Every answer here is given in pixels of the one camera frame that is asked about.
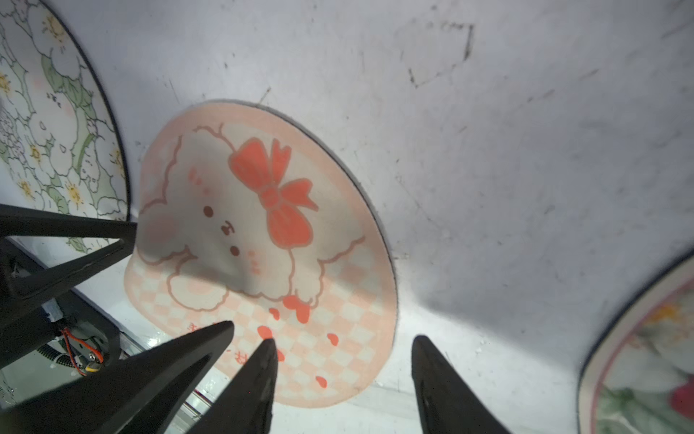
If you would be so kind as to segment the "green white flower bunny coaster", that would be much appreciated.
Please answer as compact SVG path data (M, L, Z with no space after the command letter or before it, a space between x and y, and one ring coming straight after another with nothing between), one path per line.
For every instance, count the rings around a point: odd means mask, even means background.
M1 4L1 168L29 208L129 218L127 163L107 96L43 1Z

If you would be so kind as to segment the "red rose round coaster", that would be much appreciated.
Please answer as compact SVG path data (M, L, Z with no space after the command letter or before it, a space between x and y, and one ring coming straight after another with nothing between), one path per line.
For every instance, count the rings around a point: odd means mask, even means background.
M578 387L581 433L693 431L693 258L648 284L607 327Z

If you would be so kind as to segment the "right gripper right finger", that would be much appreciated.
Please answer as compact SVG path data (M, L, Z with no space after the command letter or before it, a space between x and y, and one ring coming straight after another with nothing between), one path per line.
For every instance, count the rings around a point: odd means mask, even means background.
M509 433L427 336L414 338L411 367L425 433Z

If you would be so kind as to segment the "pink bunny bow coaster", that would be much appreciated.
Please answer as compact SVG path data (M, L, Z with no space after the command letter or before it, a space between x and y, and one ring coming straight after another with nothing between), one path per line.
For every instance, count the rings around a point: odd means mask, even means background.
M397 290L379 224L350 175L288 119L206 102L158 133L142 163L130 302L172 338L229 321L215 368L233 378L276 343L276 399L346 401L388 361Z

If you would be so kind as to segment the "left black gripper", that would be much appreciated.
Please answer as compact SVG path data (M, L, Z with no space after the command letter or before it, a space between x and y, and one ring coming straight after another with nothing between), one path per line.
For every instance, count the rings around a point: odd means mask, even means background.
M1 366L34 351L81 372L107 366L4 410L3 433L163 433L230 345L222 321L115 363L119 328L76 287L130 256L136 235L136 222L1 206ZM25 251L17 237L48 245ZM78 254L59 239L112 243Z

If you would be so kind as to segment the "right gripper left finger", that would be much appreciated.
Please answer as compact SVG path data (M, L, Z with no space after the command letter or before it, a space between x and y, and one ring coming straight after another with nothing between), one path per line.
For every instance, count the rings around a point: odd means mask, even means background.
M263 340L189 433L269 433L278 377L275 340Z

